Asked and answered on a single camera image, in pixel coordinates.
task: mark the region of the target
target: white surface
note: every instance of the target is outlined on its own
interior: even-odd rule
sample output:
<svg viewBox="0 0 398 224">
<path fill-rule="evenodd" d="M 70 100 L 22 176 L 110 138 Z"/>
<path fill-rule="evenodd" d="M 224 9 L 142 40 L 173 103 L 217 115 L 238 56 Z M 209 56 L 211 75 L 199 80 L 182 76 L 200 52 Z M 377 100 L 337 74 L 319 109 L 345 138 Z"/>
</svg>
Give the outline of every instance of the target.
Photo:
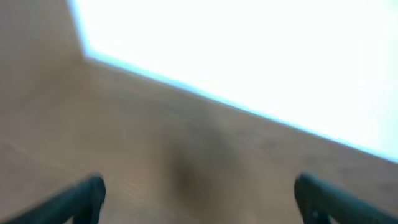
<svg viewBox="0 0 398 224">
<path fill-rule="evenodd" d="M 398 2 L 74 0 L 87 56 L 398 161 Z"/>
</svg>

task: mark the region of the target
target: blue edge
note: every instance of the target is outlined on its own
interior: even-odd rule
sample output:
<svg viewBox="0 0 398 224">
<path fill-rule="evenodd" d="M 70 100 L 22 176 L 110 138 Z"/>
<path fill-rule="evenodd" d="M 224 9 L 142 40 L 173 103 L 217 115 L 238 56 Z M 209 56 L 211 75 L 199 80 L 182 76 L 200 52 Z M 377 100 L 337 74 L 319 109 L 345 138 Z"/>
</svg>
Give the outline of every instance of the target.
<svg viewBox="0 0 398 224">
<path fill-rule="evenodd" d="M 173 80 L 170 77 L 165 77 L 165 76 L 163 76 L 163 75 L 161 75 L 159 73 L 155 73 L 155 72 L 151 72 L 150 70 L 139 68 L 137 66 L 134 66 L 134 65 L 132 65 L 130 63 L 127 63 L 127 62 L 125 62 L 123 60 L 120 60 L 118 58 L 106 55 L 106 54 L 101 53 L 101 52 L 94 51 L 93 49 L 90 48 L 90 43 L 89 43 L 89 40 L 87 38 L 87 34 L 86 34 L 86 32 L 85 32 L 85 30 L 83 28 L 84 25 L 83 25 L 82 20 L 80 19 L 80 11 L 79 11 L 79 8 L 77 6 L 76 1 L 79 1 L 79 0 L 69 0 L 68 4 L 69 4 L 69 8 L 71 10 L 71 14 L 72 14 L 73 20 L 75 21 L 75 26 L 76 26 L 77 32 L 78 32 L 78 34 L 80 36 L 80 44 L 81 44 L 81 47 L 82 47 L 82 50 L 84 52 L 84 56 L 85 57 L 92 58 L 92 59 L 94 59 L 96 61 L 113 65 L 113 66 L 121 68 L 123 70 L 127 70 L 129 72 L 132 72 L 132 73 L 134 73 L 136 75 L 141 75 L 143 77 L 148 77 L 148 78 L 151 78 L 153 80 L 157 80 L 159 82 L 166 83 L 168 85 L 174 86 L 175 88 L 183 89 L 185 91 L 189 91 L 191 93 L 203 96 L 205 98 L 209 98 L 211 100 L 215 100 L 217 102 L 224 103 L 224 104 L 232 106 L 234 108 L 237 108 L 237 109 L 240 109 L 240 110 L 244 110 L 244 111 L 247 111 L 249 113 L 261 116 L 261 117 L 263 117 L 265 119 L 268 119 L 268 120 L 271 120 L 273 122 L 280 123 L 280 124 L 283 124 L 285 126 L 292 127 L 292 128 L 295 128 L 295 129 L 299 129 L 299 130 L 304 131 L 306 133 L 310 133 L 310 134 L 319 136 L 321 138 L 325 138 L 325 139 L 328 139 L 328 140 L 331 140 L 331 141 L 334 141 L 334 142 L 338 142 L 340 144 L 344 144 L 346 146 L 352 147 L 353 149 L 357 149 L 359 151 L 366 152 L 366 153 L 372 154 L 374 156 L 381 157 L 383 159 L 387 159 L 388 161 L 398 163 L 398 157 L 392 157 L 391 155 L 388 155 L 385 152 L 379 152 L 377 150 L 370 149 L 368 147 L 364 147 L 364 146 L 359 145 L 359 144 L 354 144 L 354 143 L 346 141 L 344 139 L 333 138 L 333 137 L 331 137 L 331 136 L 329 136 L 327 134 L 318 133 L 315 130 L 308 129 L 308 128 L 306 128 L 304 126 L 301 126 L 299 124 L 290 123 L 290 122 L 288 122 L 286 120 L 281 120 L 281 119 L 279 119 L 279 118 L 277 118 L 275 116 L 269 116 L 269 115 L 264 114 L 264 113 L 262 113 L 262 112 L 260 112 L 258 110 L 250 109 L 250 108 L 248 108 L 246 106 L 240 105 L 240 104 L 235 103 L 235 102 L 233 102 L 231 100 L 228 100 L 226 98 L 223 98 L 223 97 L 216 96 L 214 94 L 208 93 L 208 92 L 206 92 L 203 89 L 195 88 L 195 87 L 193 87 L 191 85 L 187 85 L 187 84 L 182 83 L 182 82 L 180 82 L 178 80 Z"/>
</svg>

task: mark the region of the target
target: brown floor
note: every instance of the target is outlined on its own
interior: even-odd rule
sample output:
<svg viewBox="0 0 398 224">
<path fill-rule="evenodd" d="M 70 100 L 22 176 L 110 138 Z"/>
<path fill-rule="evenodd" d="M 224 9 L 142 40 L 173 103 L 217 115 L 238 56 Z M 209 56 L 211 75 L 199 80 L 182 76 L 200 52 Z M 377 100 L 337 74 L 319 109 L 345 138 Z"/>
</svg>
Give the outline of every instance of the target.
<svg viewBox="0 0 398 224">
<path fill-rule="evenodd" d="M 398 215 L 396 164 L 93 62 L 0 120 L 0 218 L 99 171 L 101 223 L 301 223 L 302 170 Z"/>
</svg>

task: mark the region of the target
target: bright white area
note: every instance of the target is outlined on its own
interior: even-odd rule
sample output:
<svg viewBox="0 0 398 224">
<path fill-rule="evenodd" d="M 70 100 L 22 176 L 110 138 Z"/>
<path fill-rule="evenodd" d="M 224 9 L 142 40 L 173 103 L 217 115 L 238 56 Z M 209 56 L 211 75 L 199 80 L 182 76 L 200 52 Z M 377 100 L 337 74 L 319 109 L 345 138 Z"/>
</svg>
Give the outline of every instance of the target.
<svg viewBox="0 0 398 224">
<path fill-rule="evenodd" d="M 74 0 L 85 53 L 398 162 L 397 0 Z"/>
</svg>

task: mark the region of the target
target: brown wall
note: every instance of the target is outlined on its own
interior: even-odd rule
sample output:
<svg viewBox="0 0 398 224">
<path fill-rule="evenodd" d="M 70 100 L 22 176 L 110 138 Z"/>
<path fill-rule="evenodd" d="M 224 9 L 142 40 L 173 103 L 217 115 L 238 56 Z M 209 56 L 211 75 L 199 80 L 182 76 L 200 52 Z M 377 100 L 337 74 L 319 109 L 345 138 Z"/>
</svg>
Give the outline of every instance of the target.
<svg viewBox="0 0 398 224">
<path fill-rule="evenodd" d="M 80 55 L 67 0 L 0 1 L 0 118 Z"/>
</svg>

